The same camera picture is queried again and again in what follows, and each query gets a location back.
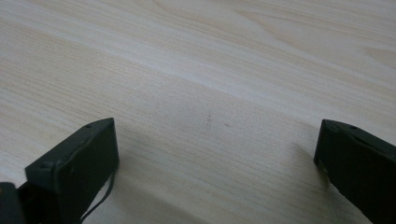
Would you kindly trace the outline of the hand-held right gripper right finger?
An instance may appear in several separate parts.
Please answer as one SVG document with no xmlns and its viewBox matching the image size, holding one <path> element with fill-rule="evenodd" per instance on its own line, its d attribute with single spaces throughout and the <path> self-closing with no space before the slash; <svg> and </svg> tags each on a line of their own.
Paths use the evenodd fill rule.
<svg viewBox="0 0 396 224">
<path fill-rule="evenodd" d="M 314 163 L 374 224 L 396 224 L 396 146 L 356 126 L 325 119 Z"/>
</svg>

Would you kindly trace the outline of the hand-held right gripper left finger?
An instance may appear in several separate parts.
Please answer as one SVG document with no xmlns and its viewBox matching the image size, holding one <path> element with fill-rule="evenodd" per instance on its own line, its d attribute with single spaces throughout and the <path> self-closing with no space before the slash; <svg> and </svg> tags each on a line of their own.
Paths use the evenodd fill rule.
<svg viewBox="0 0 396 224">
<path fill-rule="evenodd" d="M 89 123 L 25 168 L 19 188 L 28 224 L 82 224 L 120 164 L 113 118 Z"/>
</svg>

